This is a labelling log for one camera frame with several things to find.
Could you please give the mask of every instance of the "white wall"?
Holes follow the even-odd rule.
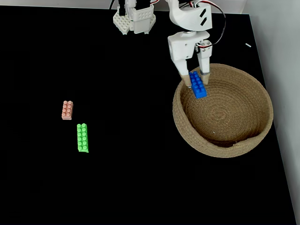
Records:
[[[241,13],[247,0],[212,0],[226,13]],[[45,7],[72,7],[72,8],[109,8],[111,0],[0,0],[0,5],[13,6],[45,6]],[[155,10],[168,11],[168,4],[161,0],[155,4]]]
[[[300,224],[300,0],[248,0],[280,151]]]

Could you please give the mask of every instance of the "green lego brick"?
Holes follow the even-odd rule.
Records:
[[[77,124],[77,144],[78,151],[89,152],[88,147],[88,130],[85,123]]]

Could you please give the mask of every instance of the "black cable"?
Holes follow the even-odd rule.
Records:
[[[112,9],[113,3],[114,3],[114,0],[112,0],[111,5],[109,6],[109,9]]]

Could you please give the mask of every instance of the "pink lego brick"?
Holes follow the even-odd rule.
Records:
[[[64,101],[64,105],[62,107],[61,117],[63,120],[71,120],[73,114],[73,102],[72,101]]]

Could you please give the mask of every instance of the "wire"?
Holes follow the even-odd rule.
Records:
[[[180,6],[179,8],[185,7],[188,5],[188,2],[184,3],[182,6]]]
[[[194,4],[194,7],[196,7],[197,4],[200,3],[200,2],[204,2],[204,3],[210,4],[210,5],[214,6],[214,7],[216,7],[218,10],[221,11],[221,13],[223,14],[223,16],[224,16],[224,18],[225,18],[225,23],[224,23],[223,31],[222,31],[222,34],[221,34],[221,36],[220,36],[220,38],[218,39],[217,42],[215,42],[215,43],[213,43],[213,44],[211,44],[211,45],[201,45],[200,43],[197,43],[197,44],[196,44],[199,48],[208,48],[208,47],[211,47],[211,46],[217,44],[217,43],[221,40],[221,38],[223,37],[224,31],[225,31],[225,28],[226,28],[226,15],[225,15],[225,13],[223,12],[223,10],[222,10],[218,5],[216,5],[215,3],[211,2],[211,1],[208,1],[208,0],[199,0],[199,1],[197,1],[197,2]]]
[[[112,0],[111,5],[109,6],[109,9],[112,9],[113,3],[114,3],[114,0]]]
[[[159,1],[160,1],[160,0],[156,0],[156,1],[154,1],[154,2],[151,2],[150,5],[156,4],[156,3],[158,3]]]

